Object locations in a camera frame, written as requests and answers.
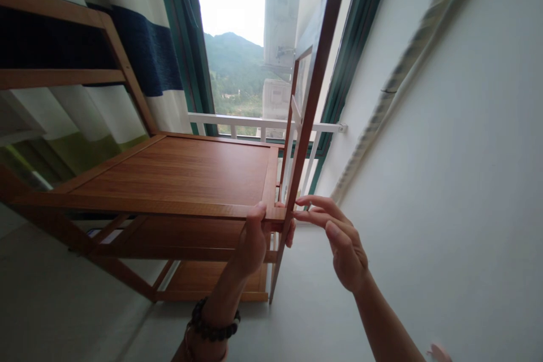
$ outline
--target glass pane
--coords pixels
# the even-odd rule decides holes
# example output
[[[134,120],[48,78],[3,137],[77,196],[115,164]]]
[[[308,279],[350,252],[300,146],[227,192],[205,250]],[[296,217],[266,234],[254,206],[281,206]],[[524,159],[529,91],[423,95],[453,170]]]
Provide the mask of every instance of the glass pane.
[[[299,0],[200,0],[217,114],[287,119]],[[230,133],[229,126],[219,132]],[[238,135],[260,129],[238,127]],[[283,129],[266,129],[282,139]]]

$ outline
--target window frame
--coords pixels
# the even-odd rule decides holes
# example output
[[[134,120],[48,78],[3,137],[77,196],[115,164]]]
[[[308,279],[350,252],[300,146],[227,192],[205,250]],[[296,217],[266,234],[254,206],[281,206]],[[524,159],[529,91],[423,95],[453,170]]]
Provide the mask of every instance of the window frame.
[[[199,0],[188,0],[188,2],[187,5],[186,0],[164,0],[181,71],[183,88],[187,98],[187,106],[189,111],[214,114],[215,108],[204,42],[204,30],[202,28],[200,2]],[[351,0],[343,27],[341,45],[326,95],[321,123],[339,122],[379,2],[380,0]],[[191,125],[193,133],[198,134],[196,125]],[[227,135],[220,135],[215,124],[206,124],[205,129],[210,136],[228,137]],[[317,148],[315,154],[317,163],[309,188],[310,194],[313,194],[317,187],[332,137],[333,133],[323,133],[318,141],[309,143],[307,158],[309,158],[311,150]],[[260,140],[259,137],[252,136],[238,136],[238,139]],[[284,144],[283,140],[278,139],[268,139],[267,141],[269,143]]]

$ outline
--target wooden leg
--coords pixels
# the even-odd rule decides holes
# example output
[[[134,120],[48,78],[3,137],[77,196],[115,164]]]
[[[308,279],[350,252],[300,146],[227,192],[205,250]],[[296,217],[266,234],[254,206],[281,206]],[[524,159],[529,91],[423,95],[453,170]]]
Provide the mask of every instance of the wooden leg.
[[[279,269],[281,268],[281,261],[283,260],[283,252],[285,251],[285,242],[287,240],[288,230],[290,228],[290,222],[292,221],[292,215],[287,212],[285,217],[285,223],[283,224],[283,233],[281,233],[281,241],[279,242],[279,249],[277,250],[277,262],[271,269],[271,290],[270,290],[270,304],[273,301],[273,294],[275,293],[275,285],[277,284],[277,276],[279,276]]]
[[[1,165],[0,177],[2,178],[2,184],[0,184],[0,199],[8,205],[17,196],[32,192],[32,189],[29,186],[19,180],[10,170]],[[96,242],[63,214],[43,208],[30,208],[24,206],[13,206],[12,208],[44,232],[73,250],[81,253],[89,261],[111,274],[117,280],[123,282],[150,301],[153,301],[153,287],[120,260],[90,256],[90,253],[97,245]]]

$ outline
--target curtain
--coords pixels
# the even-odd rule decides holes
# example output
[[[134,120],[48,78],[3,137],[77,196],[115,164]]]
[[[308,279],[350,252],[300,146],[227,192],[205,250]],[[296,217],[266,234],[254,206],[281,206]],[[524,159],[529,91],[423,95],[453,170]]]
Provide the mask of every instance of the curtain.
[[[67,1],[111,15],[158,128],[191,133],[163,0]],[[9,93],[43,134],[3,146],[1,157],[4,162],[17,161],[19,172],[26,168],[38,173],[45,189],[148,137],[122,84],[14,89]]]

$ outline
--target balcony railing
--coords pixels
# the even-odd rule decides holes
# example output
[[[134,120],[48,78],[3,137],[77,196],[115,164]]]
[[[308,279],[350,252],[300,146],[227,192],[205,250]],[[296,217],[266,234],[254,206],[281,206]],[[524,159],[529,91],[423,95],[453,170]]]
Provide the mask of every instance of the balcony railing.
[[[286,120],[277,120],[277,119],[263,119],[263,118],[250,118],[250,117],[240,117],[240,116],[225,116],[225,115],[213,115],[213,114],[204,114],[204,113],[188,113],[188,119],[191,123],[195,123],[198,127],[198,133],[205,135],[205,124],[223,124],[230,126],[229,135],[233,139],[238,138],[238,132],[236,131],[236,126],[249,126],[260,128],[260,141],[272,141],[269,138],[266,138],[266,129],[277,128],[285,129],[287,128]],[[292,168],[292,142],[294,141],[294,127],[291,126],[291,137],[289,137],[288,145],[285,146],[285,154],[283,159],[286,157],[287,162],[285,164],[285,174],[283,185],[283,192],[286,193],[288,187],[288,180],[290,180],[290,170]],[[345,124],[330,124],[330,123],[315,123],[313,125],[313,131],[316,132],[315,137],[312,137],[312,140],[316,142],[319,141],[322,133],[345,133],[347,131],[347,126]],[[315,153],[317,152],[316,148],[311,149],[311,154],[309,156],[309,162],[305,168],[304,181],[300,190],[301,194],[306,193],[306,188],[309,182],[309,176],[313,169],[313,162],[315,159]],[[285,196],[283,195],[281,201],[285,201]]]

